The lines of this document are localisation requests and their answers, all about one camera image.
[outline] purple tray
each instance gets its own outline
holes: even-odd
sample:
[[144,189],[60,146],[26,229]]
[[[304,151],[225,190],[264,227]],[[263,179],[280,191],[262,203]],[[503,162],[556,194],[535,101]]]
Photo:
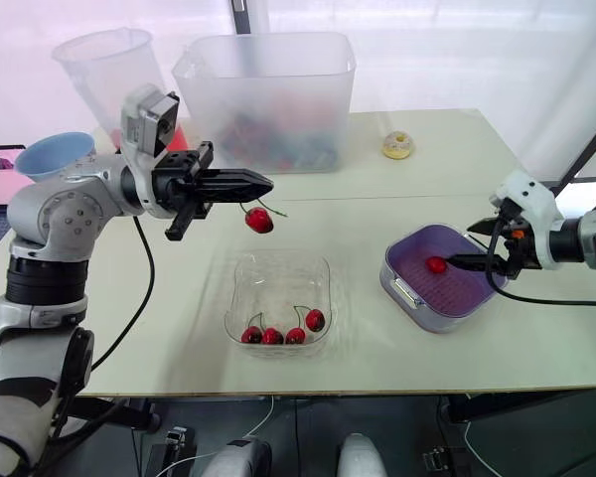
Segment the purple tray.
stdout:
[[[433,273],[426,267],[430,256],[448,257],[455,253],[482,253],[483,249],[458,231],[442,225],[430,225],[394,243],[387,251],[381,283],[415,321],[435,332],[450,331],[464,318],[494,295],[482,272],[466,271],[448,265],[444,273]],[[394,281],[412,293],[404,300]],[[495,276],[499,286],[506,280]]]

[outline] floor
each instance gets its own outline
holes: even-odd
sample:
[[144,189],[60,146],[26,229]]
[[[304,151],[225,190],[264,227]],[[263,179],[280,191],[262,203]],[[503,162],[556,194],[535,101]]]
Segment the floor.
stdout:
[[[299,398],[298,436],[302,472],[294,434],[294,400],[282,398],[257,435],[271,444],[272,476],[334,476],[338,445],[350,432],[369,436],[389,476],[432,476],[421,454],[442,445],[436,419],[438,397],[313,397]],[[252,429],[269,410],[269,398],[231,400],[177,399],[160,401],[167,410],[155,434],[136,432],[142,440],[143,463],[150,445],[162,442],[174,425],[193,428],[198,454],[213,452]],[[463,447],[464,425],[442,425],[449,445]],[[511,413],[474,421],[469,439],[479,454],[504,477],[596,477],[596,391],[564,397]],[[592,456],[586,463],[565,468]],[[191,476],[200,476],[209,458],[195,462]],[[105,426],[67,457],[58,476],[136,476],[131,431]],[[472,459],[472,476],[494,475]]]

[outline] cherry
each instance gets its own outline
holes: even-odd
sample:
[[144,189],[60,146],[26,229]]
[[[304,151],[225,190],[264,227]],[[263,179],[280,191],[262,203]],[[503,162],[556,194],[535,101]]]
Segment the cherry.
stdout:
[[305,325],[311,331],[320,331],[325,327],[325,315],[318,309],[313,309],[305,317]]
[[274,222],[262,207],[249,209],[245,214],[245,223],[259,234],[268,234],[274,230]]
[[426,258],[426,267],[433,273],[444,273],[448,269],[446,260],[441,256],[429,256]]
[[262,342],[265,345],[282,345],[283,341],[282,333],[275,328],[267,328],[262,334]]
[[305,342],[305,330],[302,328],[292,328],[287,332],[285,343],[288,345],[301,345]]
[[250,326],[240,335],[241,343],[260,343],[262,341],[262,332],[257,326]]

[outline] robotic arm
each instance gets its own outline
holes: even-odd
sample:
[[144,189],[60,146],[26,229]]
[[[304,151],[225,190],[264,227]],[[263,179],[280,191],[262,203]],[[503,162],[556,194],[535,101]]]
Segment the robotic arm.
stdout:
[[7,290],[0,297],[0,476],[28,475],[64,398],[88,382],[94,337],[84,287],[94,243],[110,219],[144,210],[172,219],[169,240],[214,203],[246,203],[273,184],[244,169],[209,169],[213,145],[168,152],[179,99],[146,85],[123,107],[120,155],[84,158],[10,203]]
[[[596,211],[580,219],[564,219],[553,194],[523,171],[513,172],[491,197],[497,217],[483,219],[469,232],[505,239],[508,259],[494,256],[492,271],[516,279],[522,269],[556,269],[561,262],[585,261],[596,269]],[[485,271],[484,254],[448,258],[459,268]]]

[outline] blue bowl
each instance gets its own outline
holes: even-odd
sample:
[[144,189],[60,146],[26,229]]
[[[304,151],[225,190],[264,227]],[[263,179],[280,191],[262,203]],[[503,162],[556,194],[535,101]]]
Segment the blue bowl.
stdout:
[[15,169],[35,182],[57,176],[77,159],[94,153],[95,141],[84,132],[64,132],[42,139],[25,149]]

